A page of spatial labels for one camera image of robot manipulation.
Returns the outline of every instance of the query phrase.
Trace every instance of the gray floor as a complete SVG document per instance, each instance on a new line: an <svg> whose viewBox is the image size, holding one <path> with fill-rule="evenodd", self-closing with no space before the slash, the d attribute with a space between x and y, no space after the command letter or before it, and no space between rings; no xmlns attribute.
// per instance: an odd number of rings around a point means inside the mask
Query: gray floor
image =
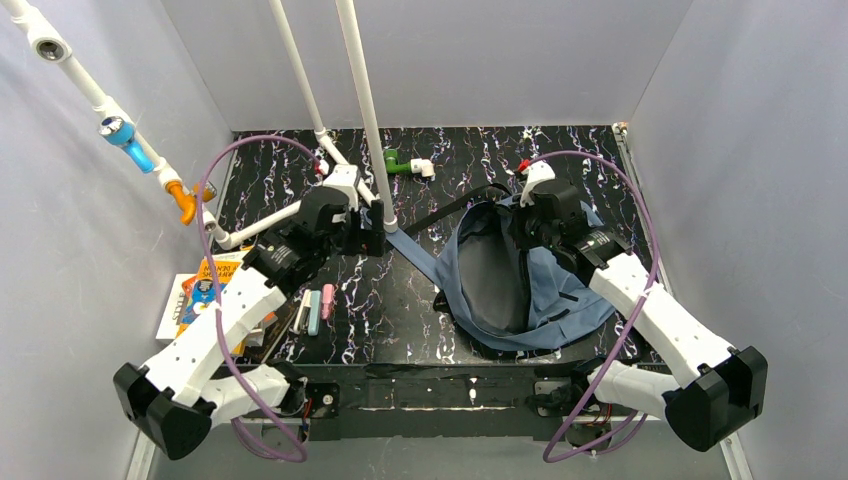
<svg viewBox="0 0 848 480"><path fill-rule="evenodd" d="M267 440L277 437L266 435ZM619 451L548 465L544 444L523 438L379 438L308 444L300 465L256 458L222 426L188 457L172 462L157 451L150 479L730 479L721 449L698 453L667 425L647 422Z"/></svg>

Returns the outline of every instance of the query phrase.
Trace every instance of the black marble table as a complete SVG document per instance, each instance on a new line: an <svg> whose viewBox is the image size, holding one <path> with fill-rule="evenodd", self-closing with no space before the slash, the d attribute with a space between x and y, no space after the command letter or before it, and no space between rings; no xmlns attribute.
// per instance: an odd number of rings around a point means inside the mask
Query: black marble table
<svg viewBox="0 0 848 480"><path fill-rule="evenodd" d="M294 138L326 157L312 131L274 133ZM376 193L363 131L341 130L334 135L339 150L351 163L363 167L364 181ZM431 181L390 176L401 228L480 185L499 182L520 191L513 170L522 159L536 154L574 149L621 163L608 126L405 128L385 129L382 135L384 148L398 149L401 161L429 158L435 164L436 177ZM623 183L588 160L556 159L551 166L559 177L582 186L582 200L634 245L647 266L645 236ZM221 225L229 231L243 228L301 198L317 182L312 165L296 149L268 142L243 146L233 159L222 199ZM440 221L421 232L418 241L425 250L437 254L460 217L457 213ZM434 285L397 251L383 258L333 258L310 288L318 289L325 283L337 286L332 318L321 325L317 337L287 334L271 358L301 365L560 363L605 353L624 320L614 314L595 333L556 351L498 352L458 329L449 315L433 311ZM299 303L299 297L290 303ZM291 313L291 307L286 308L281 316ZM631 333L621 357L660 360L636 332Z"/></svg>

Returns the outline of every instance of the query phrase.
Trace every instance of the green pipe fitting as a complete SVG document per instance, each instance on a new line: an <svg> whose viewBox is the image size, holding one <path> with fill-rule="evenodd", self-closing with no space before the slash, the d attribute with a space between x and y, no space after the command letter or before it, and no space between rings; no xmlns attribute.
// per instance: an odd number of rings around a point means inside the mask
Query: green pipe fitting
<svg viewBox="0 0 848 480"><path fill-rule="evenodd" d="M383 152L386 161L386 173L412 173L412 165L409 163L398 163L397 150L389 148Z"/></svg>

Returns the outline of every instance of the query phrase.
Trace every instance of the blue backpack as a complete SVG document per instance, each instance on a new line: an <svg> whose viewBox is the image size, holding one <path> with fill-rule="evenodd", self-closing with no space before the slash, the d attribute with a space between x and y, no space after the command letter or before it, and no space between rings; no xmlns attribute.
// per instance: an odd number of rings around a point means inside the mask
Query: blue backpack
<svg viewBox="0 0 848 480"><path fill-rule="evenodd" d="M509 196L470 207L437 258L411 239L493 190ZM614 309L557 265L547 249L515 248L507 231L512 203L506 187L487 185L386 238L441 289L439 297L456 323L484 345L503 351L557 349L595 331ZM590 225L602 225L588 205L581 206Z"/></svg>

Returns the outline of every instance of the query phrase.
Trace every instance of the white wall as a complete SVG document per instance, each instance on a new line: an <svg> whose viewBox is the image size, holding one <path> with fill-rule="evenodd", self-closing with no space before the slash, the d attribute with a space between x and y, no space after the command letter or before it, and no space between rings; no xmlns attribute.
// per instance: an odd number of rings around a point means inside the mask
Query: white wall
<svg viewBox="0 0 848 480"><path fill-rule="evenodd" d="M267 0L163 0L233 130L311 128ZM357 0L380 125L628 120L691 0ZM330 128L362 119L333 0L284 2Z"/></svg>
<svg viewBox="0 0 848 480"><path fill-rule="evenodd" d="M197 181L229 131L158 0L34 3ZM84 98L2 8L0 45L0 478L122 478L137 430L112 375L157 351L172 275L197 267L196 231L98 138Z"/></svg>
<svg viewBox="0 0 848 480"><path fill-rule="evenodd" d="M758 479L848 478L848 3L696 0L636 110L681 302L769 360Z"/></svg>

